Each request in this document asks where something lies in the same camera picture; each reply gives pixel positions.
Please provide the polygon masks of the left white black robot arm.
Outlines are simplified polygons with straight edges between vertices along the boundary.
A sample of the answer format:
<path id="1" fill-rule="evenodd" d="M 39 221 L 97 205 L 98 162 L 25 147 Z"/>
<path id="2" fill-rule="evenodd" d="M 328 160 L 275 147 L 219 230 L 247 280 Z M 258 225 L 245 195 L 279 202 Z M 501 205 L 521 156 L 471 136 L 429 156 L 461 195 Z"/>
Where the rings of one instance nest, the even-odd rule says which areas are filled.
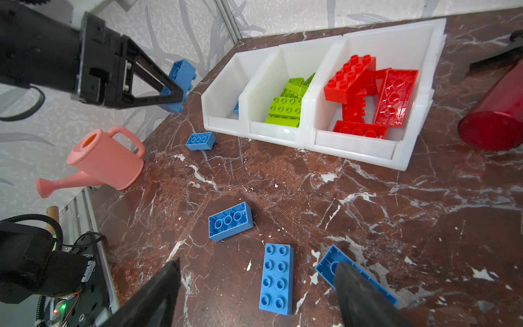
<path id="1" fill-rule="evenodd" d="M 137 1 L 128 10 L 111 1 L 98 16 L 110 29 L 133 39 L 163 71 L 170 70 L 172 60 L 166 55 L 181 45 L 185 36 L 176 1 Z M 47 87 L 23 89 L 6 84 L 1 86 L 1 114 L 24 112 L 40 96 L 44 96 L 44 103 L 33 116 L 1 124 L 2 218 L 43 214 L 48 207 L 68 204 L 79 188 L 62 189 L 42 198 L 35 182 L 38 178 L 54 181 L 75 174 L 66 159 L 89 132 L 124 126 L 145 140 L 168 115 L 158 106 L 107 109 L 83 104 L 66 92 Z"/>

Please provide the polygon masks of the red lego studs up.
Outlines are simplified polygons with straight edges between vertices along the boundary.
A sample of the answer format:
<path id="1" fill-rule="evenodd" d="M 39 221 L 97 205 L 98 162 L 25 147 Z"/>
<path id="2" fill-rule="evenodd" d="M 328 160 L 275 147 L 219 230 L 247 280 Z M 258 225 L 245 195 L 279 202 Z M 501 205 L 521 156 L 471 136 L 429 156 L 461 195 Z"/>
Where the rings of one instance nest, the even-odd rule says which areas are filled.
<path id="1" fill-rule="evenodd" d="M 385 125 L 376 125 L 376 124 L 367 124 L 367 123 L 357 123 L 349 121 L 337 121 L 333 132 L 354 135 L 354 136 L 364 136 L 367 138 L 377 138 L 384 139 L 388 131 L 388 126 Z"/>

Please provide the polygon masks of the green lego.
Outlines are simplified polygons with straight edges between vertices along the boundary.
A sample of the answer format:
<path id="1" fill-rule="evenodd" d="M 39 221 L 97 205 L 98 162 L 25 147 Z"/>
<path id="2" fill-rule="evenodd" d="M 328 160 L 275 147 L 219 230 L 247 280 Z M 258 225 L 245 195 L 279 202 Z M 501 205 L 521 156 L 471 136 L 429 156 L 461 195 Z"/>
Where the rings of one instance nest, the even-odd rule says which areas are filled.
<path id="1" fill-rule="evenodd" d="M 303 85 L 305 80 L 303 78 L 291 78 L 285 85 L 285 88 L 281 94 L 285 98 L 298 98 L 302 99 L 305 95 L 308 86 Z"/>
<path id="2" fill-rule="evenodd" d="M 272 125 L 281 125 L 291 128 L 297 128 L 300 125 L 299 119 L 291 119 L 291 118 L 284 118 L 284 117 L 268 117 L 265 120 L 265 123 L 269 123 Z"/>
<path id="3" fill-rule="evenodd" d="M 303 85 L 305 85 L 305 86 L 309 86 L 309 85 L 311 84 L 311 82 L 312 82 L 314 76 L 315 76 L 315 73 L 313 73 L 311 76 L 309 76 L 309 78 L 306 79 L 306 80 L 303 82 Z"/>

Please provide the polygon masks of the red lego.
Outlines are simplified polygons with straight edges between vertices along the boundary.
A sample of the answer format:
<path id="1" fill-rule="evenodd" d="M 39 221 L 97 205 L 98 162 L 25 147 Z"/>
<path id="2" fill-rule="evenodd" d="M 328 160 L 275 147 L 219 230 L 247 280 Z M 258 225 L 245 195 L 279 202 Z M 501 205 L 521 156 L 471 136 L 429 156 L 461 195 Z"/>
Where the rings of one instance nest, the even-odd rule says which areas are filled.
<path id="1" fill-rule="evenodd" d="M 376 57 L 353 55 L 324 87 L 325 99 L 348 104 L 376 71 Z"/>
<path id="2" fill-rule="evenodd" d="M 362 97 L 350 99 L 347 104 L 342 105 L 343 121 L 353 123 L 364 123 L 366 100 Z"/>
<path id="3" fill-rule="evenodd" d="M 404 124 L 411 96 L 418 78 L 416 69 L 383 69 L 376 76 L 378 94 L 375 96 L 373 123 L 393 128 Z"/>

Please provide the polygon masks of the blue lego hollow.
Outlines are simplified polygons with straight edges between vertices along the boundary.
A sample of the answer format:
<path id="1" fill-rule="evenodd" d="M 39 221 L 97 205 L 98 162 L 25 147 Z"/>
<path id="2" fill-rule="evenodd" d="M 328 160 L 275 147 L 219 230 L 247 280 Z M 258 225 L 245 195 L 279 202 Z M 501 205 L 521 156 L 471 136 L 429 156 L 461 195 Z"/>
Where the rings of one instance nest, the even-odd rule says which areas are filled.
<path id="1" fill-rule="evenodd" d="M 334 289 L 335 287 L 335 273 L 337 266 L 342 262 L 348 262 L 355 270 L 359 272 L 365 279 L 367 279 L 376 290 L 383 294 L 394 306 L 399 304 L 399 300 L 387 291 L 376 279 L 371 277 L 358 264 L 343 253 L 336 245 L 332 245 L 326 255 L 320 260 L 316 266 L 316 271 L 326 280 L 326 282 Z"/>

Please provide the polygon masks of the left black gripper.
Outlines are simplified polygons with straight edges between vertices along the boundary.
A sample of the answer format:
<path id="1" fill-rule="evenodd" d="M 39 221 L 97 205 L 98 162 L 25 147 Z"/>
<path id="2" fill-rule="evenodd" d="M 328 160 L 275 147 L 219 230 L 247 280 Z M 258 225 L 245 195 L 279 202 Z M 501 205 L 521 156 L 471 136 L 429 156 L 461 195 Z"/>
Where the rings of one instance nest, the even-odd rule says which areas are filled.
<path id="1" fill-rule="evenodd" d="M 138 77 L 158 95 L 132 94 Z M 125 34 L 86 12 L 80 29 L 80 66 L 74 96 L 107 108 L 133 108 L 182 102 L 184 91 Z"/>

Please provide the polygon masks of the blue lego studs up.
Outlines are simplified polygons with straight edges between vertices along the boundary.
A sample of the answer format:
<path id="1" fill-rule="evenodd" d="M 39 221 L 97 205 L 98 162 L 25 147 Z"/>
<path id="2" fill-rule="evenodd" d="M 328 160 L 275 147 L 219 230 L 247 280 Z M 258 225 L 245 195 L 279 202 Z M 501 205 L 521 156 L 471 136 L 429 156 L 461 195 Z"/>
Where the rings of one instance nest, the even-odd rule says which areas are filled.
<path id="1" fill-rule="evenodd" d="M 263 264 L 259 308 L 281 315 L 291 315 L 294 249 L 290 245 L 268 243 Z"/>

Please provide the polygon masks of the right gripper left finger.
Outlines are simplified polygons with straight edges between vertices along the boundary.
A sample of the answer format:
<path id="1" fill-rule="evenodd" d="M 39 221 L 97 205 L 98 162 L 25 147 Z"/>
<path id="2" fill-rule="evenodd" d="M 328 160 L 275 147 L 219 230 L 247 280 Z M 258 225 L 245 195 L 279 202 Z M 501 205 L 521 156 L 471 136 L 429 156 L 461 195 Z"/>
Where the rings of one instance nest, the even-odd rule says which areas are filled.
<path id="1" fill-rule="evenodd" d="M 171 326 L 181 287 L 180 260 L 167 262 L 104 326 Z"/>

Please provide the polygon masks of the red lego bottom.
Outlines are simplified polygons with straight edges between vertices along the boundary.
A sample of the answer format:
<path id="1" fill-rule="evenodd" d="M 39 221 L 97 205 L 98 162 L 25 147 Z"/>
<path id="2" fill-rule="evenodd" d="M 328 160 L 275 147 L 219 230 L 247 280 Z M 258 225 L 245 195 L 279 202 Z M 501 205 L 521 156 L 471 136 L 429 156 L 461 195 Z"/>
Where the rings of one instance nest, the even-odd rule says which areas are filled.
<path id="1" fill-rule="evenodd" d="M 383 69 L 376 76 L 378 94 L 375 96 L 373 123 L 393 128 L 404 124 L 411 96 L 418 78 L 416 69 Z"/>

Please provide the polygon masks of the green lego hollow up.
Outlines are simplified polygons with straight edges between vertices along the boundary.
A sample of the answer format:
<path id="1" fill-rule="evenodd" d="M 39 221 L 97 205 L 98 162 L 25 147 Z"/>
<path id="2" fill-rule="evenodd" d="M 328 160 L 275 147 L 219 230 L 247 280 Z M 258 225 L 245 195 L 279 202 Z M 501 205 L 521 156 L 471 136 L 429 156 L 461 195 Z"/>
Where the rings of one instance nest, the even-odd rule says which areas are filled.
<path id="1" fill-rule="evenodd" d="M 273 99 L 268 114 L 271 117 L 299 119 L 301 106 L 302 100 L 299 98 L 277 97 Z"/>

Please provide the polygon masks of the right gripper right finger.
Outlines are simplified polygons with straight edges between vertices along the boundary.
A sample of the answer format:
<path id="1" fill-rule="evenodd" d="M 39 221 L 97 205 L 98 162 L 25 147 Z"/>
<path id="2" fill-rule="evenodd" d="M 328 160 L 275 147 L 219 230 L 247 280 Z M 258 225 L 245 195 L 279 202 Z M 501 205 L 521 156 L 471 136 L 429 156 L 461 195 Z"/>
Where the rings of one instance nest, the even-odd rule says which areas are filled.
<path id="1" fill-rule="evenodd" d="M 345 326 L 413 325 L 348 262 L 337 265 L 335 288 Z"/>

